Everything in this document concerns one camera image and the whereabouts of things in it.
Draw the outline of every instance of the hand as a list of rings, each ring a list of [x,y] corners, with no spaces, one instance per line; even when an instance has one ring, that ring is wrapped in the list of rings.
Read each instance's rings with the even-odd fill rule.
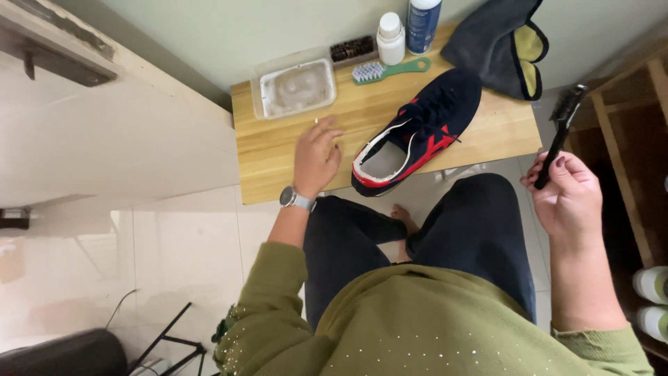
[[[342,130],[329,129],[334,122],[332,116],[322,118],[297,139],[293,186],[307,199],[315,200],[339,170],[339,145],[334,145],[327,153],[332,140],[343,135]]]
[[[557,242],[582,245],[602,236],[603,196],[599,179],[576,156],[561,152],[550,166],[550,181],[538,190],[534,183],[547,153],[536,157],[520,182],[534,199],[538,220]]]

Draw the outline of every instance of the bottle cap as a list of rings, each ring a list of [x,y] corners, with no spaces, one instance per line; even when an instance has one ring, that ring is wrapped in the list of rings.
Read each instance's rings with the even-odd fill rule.
[[[380,36],[385,39],[394,39],[401,33],[401,20],[394,12],[385,13],[380,19],[378,29]]]

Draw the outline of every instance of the metal watch strap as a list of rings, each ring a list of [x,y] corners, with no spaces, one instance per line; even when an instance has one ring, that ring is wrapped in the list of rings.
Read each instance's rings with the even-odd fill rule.
[[[297,194],[295,197],[295,206],[299,206],[302,209],[306,209],[308,211],[313,211],[315,209],[315,201],[311,201],[306,197]]]

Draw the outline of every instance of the wooden table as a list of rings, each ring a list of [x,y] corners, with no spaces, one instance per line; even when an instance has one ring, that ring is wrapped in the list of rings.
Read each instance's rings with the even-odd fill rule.
[[[338,97],[331,106],[276,120],[257,120],[249,82],[232,87],[236,147],[239,157],[242,202],[246,205],[276,200],[293,178],[294,143],[316,118],[337,116],[346,133],[338,141],[343,160],[326,190],[350,186],[351,168],[359,150],[435,77],[452,69],[439,55],[454,30],[442,26],[427,72],[402,73],[373,84],[356,86],[354,67],[335,71]],[[406,52],[404,62],[416,59]],[[535,153],[541,146],[531,104],[483,90],[478,112],[454,143],[415,173],[427,173]]]

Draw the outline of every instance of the navy sneaker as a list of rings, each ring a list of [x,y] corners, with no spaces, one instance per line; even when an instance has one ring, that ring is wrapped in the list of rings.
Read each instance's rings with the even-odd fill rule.
[[[362,196],[382,196],[453,142],[475,116],[482,81],[454,68],[431,81],[353,161],[352,184]]]

